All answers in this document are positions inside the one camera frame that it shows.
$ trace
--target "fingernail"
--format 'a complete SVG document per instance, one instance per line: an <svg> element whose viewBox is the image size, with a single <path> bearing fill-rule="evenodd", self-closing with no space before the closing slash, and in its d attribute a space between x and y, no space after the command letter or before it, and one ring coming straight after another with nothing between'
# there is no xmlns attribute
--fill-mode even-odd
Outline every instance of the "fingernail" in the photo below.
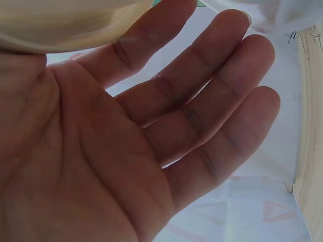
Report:
<svg viewBox="0 0 323 242"><path fill-rule="evenodd" d="M249 14L247 14L247 12L245 12L245 11L242 11L245 15L247 15L247 18L248 18L248 20L249 20L249 26L251 25L251 23L252 23L252 20L251 20L251 16L249 15Z"/></svg>

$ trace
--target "finger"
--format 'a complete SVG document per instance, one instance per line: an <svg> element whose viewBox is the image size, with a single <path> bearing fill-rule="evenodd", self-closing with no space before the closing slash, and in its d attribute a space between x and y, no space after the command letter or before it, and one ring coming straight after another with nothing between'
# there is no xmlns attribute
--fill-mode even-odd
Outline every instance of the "finger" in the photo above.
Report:
<svg viewBox="0 0 323 242"><path fill-rule="evenodd" d="M252 35L186 106L144 131L162 165L205 143L255 88L273 64L275 51L264 37Z"/></svg>
<svg viewBox="0 0 323 242"><path fill-rule="evenodd" d="M190 99L229 58L249 27L237 10L218 14L197 40L151 81L117 97L131 120L142 126Z"/></svg>
<svg viewBox="0 0 323 242"><path fill-rule="evenodd" d="M275 91L256 88L210 141L164 169L176 211L219 186L256 151L279 106Z"/></svg>
<svg viewBox="0 0 323 242"><path fill-rule="evenodd" d="M140 18L115 44L75 59L105 88L138 72L152 55L183 28L196 0L163 0Z"/></svg>

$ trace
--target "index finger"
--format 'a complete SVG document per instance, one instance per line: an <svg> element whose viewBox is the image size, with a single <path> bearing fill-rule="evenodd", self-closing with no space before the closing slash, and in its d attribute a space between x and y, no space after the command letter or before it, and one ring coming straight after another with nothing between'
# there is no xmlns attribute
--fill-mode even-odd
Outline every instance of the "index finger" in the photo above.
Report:
<svg viewBox="0 0 323 242"><path fill-rule="evenodd" d="M196 0L162 0L116 43L75 59L105 88L135 74L181 31Z"/></svg>

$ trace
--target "skin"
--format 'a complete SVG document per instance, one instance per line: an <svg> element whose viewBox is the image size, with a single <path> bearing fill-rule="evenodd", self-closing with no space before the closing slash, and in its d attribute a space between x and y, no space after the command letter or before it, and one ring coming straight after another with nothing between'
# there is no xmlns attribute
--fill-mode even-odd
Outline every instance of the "skin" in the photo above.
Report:
<svg viewBox="0 0 323 242"><path fill-rule="evenodd" d="M0 241L152 241L259 147L280 106L257 88L275 53L261 36L241 42L239 11L219 14L151 80L104 90L195 6L163 0L117 43L48 67L44 55L0 54Z"/></svg>

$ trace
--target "wooden board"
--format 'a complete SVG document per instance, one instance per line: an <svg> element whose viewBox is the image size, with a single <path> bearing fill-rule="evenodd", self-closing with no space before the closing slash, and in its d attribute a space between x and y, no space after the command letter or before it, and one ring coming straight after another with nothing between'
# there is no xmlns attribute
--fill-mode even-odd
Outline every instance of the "wooden board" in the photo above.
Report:
<svg viewBox="0 0 323 242"><path fill-rule="evenodd" d="M323 241L323 25L298 38L301 140L293 193L313 242Z"/></svg>

